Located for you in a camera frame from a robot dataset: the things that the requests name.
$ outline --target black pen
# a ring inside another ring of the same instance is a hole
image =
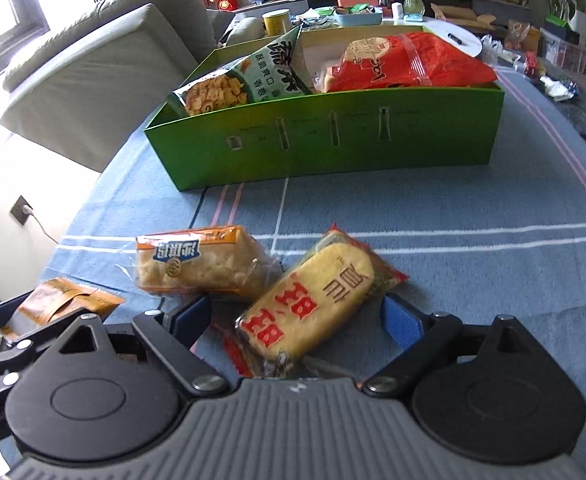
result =
[[[454,36],[453,34],[451,34],[450,32],[448,33],[448,37],[455,41],[455,43],[460,44],[460,45],[464,45],[464,42],[462,40],[460,40],[457,36]]]

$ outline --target power outlet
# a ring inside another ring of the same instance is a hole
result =
[[[30,207],[30,204],[26,202],[26,199],[20,195],[20,197],[17,199],[17,202],[10,210],[10,214],[13,215],[13,217],[20,223],[20,225],[24,225],[26,223],[26,219],[30,216],[23,211],[23,207],[25,205]]]

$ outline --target power cord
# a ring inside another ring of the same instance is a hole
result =
[[[46,232],[46,229],[44,229],[44,226],[42,225],[42,222],[39,221],[38,217],[35,216],[35,213],[33,213],[33,208],[31,206],[28,205],[23,205],[22,206],[22,211],[24,212],[25,215],[28,216],[32,216],[33,219],[35,220],[35,222],[38,223],[39,228],[42,229],[42,232],[52,241],[54,241],[57,245],[59,245],[59,242],[57,240],[55,240],[50,234],[48,234]]]

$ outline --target glass vase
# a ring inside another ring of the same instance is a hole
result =
[[[404,14],[419,14],[424,16],[426,7],[422,0],[404,0]]]

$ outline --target gray sofa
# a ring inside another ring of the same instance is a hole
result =
[[[102,171],[233,17],[202,0],[102,0],[11,62],[0,123]]]

